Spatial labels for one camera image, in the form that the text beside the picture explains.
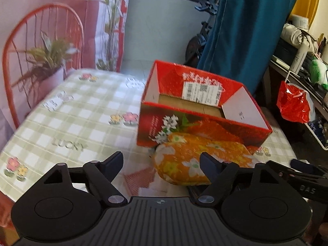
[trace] yellow curtain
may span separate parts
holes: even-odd
[[[310,28],[317,12],[318,4],[319,0],[297,0],[291,13],[308,18]]]

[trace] box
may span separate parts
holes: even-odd
[[[251,154],[272,133],[261,109],[237,81],[155,61],[142,96],[137,145],[153,147],[184,132],[244,144]]]

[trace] flower pot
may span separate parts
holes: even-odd
[[[64,81],[64,67],[58,69],[52,76],[43,80],[39,85],[39,101],[44,99],[54,88]]]

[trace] bunny print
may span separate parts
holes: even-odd
[[[73,96],[71,96],[71,95],[66,96],[66,93],[64,91],[62,91],[62,92],[58,93],[56,96],[45,101],[43,106],[48,108],[48,110],[50,112],[54,112],[58,108],[60,108],[63,103],[65,103],[65,102],[67,103],[71,100],[73,100]]]

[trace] orange floral pouch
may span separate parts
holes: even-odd
[[[208,178],[199,166],[199,157],[207,152],[220,162],[234,162],[240,167],[254,167],[259,161],[238,142],[212,141],[186,133],[172,133],[160,144],[154,164],[161,178],[174,185],[206,185]]]

